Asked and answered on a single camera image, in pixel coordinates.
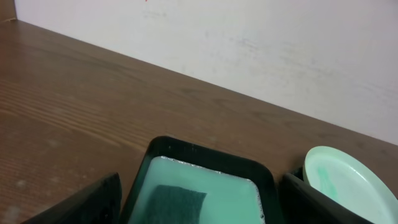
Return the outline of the mint green plate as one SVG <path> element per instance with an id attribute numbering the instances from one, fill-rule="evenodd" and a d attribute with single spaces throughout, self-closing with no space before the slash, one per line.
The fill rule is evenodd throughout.
<path id="1" fill-rule="evenodd" d="M 328 146 L 307 152 L 306 183 L 372 223 L 397 224 L 397 198 L 386 184 L 349 154 Z"/>

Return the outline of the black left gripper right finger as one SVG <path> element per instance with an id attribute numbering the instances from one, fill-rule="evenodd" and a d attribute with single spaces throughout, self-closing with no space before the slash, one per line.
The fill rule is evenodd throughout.
<path id="1" fill-rule="evenodd" d="M 290 173 L 281 179 L 281 209 L 287 223 L 371 224 Z"/>

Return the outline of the dark green sponge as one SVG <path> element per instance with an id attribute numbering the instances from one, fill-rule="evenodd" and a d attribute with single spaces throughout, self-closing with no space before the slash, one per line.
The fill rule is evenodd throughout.
<path id="1" fill-rule="evenodd" d="M 199 224 L 207 193 L 158 185 L 150 194 L 139 223 Z"/>

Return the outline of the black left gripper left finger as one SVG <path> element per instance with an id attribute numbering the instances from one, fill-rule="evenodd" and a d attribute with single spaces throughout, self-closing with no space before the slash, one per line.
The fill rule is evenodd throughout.
<path id="1" fill-rule="evenodd" d="M 117 224 L 122 188 L 119 174 L 110 173 L 23 224 Z"/>

